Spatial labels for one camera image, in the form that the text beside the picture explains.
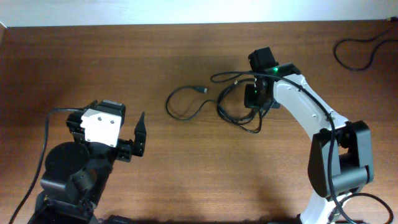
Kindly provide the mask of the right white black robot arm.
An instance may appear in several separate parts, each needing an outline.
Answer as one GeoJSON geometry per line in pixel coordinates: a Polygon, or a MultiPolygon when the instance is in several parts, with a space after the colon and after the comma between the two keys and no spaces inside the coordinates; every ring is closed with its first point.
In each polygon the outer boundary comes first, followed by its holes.
{"type": "Polygon", "coordinates": [[[338,114],[311,89],[294,64],[279,65],[270,47],[255,50],[248,60],[254,83],[245,87],[245,106],[264,111],[284,106],[312,142],[307,172],[313,193],[298,223],[336,223],[341,213],[331,197],[329,181],[344,205],[374,178],[368,125],[338,114]]]}

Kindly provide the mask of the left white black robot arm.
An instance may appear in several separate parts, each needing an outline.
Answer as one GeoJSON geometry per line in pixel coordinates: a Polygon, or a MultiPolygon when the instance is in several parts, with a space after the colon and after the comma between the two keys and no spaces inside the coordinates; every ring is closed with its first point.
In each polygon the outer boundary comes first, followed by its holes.
{"type": "Polygon", "coordinates": [[[67,126],[74,140],[55,146],[45,158],[40,180],[43,191],[36,199],[29,223],[100,223],[97,208],[115,161],[142,157],[146,146],[145,116],[134,139],[119,138],[124,121],[114,112],[83,109],[72,112],[67,126]]]}

